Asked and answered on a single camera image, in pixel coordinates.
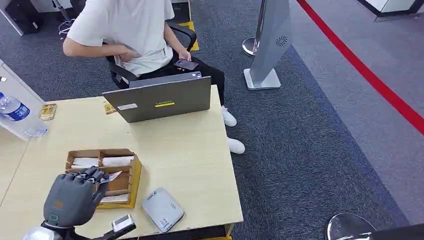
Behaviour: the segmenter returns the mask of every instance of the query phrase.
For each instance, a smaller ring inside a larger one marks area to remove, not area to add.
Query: laptop lid
[[[183,81],[187,79],[194,79],[194,78],[201,78],[201,77],[202,77],[202,74],[199,71],[181,73],[177,75],[169,75],[169,76],[155,77],[155,78],[149,78],[149,79],[143,79],[143,80],[137,80],[137,81],[130,81],[129,88],[132,89],[132,88],[138,88],[138,87],[143,87],[148,85],[178,82],[178,81]]]
[[[134,123],[208,110],[211,77],[109,91],[102,95],[128,123]]]

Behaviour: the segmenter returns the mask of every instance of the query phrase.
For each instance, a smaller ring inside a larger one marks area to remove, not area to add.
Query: desk leg
[[[234,223],[225,224],[224,227],[225,227],[225,236],[229,237],[231,235],[231,232],[233,231]]]

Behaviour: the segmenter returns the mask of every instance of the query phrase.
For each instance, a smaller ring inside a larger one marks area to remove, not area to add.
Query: black pants
[[[211,77],[211,84],[216,85],[218,88],[219,93],[219,100],[221,102],[221,106],[224,105],[224,91],[225,91],[225,77],[224,73],[216,69],[212,66],[207,65],[206,63],[202,62],[201,60],[191,57],[191,61],[198,64],[198,66],[194,70],[178,70],[176,66],[174,66],[174,63],[176,63],[179,60],[179,55],[176,51],[173,51],[173,57],[172,60],[164,67],[159,68],[156,71],[152,71],[149,73],[144,73],[141,76],[138,77],[139,80],[144,79],[153,79],[153,78],[159,78],[159,77],[165,77],[170,75],[177,75],[177,74],[183,74],[183,73],[191,73],[191,72],[201,72],[201,75],[203,77],[210,76]]]

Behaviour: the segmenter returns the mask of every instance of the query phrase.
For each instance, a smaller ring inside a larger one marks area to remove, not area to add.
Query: black chair armrest
[[[125,68],[118,66],[115,63],[115,57],[114,56],[107,56],[106,59],[107,59],[107,64],[109,66],[109,69],[112,72],[115,72],[115,73],[121,75],[122,77],[124,77],[128,81],[137,81],[136,75],[134,75],[132,72],[126,70]]]
[[[187,27],[184,26],[180,26],[174,22],[170,22],[170,21],[166,21],[166,23],[169,25],[169,27],[177,32],[180,32],[182,34],[187,35],[190,38],[190,44],[187,47],[187,51],[191,51],[196,40],[198,39],[198,36],[196,35],[195,31],[192,31],[190,29],[188,29]]]

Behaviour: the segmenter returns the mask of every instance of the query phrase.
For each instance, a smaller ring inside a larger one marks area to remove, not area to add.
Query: wooden desk
[[[70,150],[128,148],[143,165],[136,208],[101,209],[77,228],[89,238],[111,230],[111,222],[131,214],[137,229],[125,237],[158,234],[141,208],[154,189],[164,187],[185,215],[171,232],[243,221],[218,91],[212,86],[210,110],[127,123],[106,115],[103,97],[56,101],[49,132],[32,139],[0,207],[0,239],[21,239],[39,226],[43,205],[56,176],[64,172]]]
[[[27,146],[28,142],[0,127],[0,205]]]

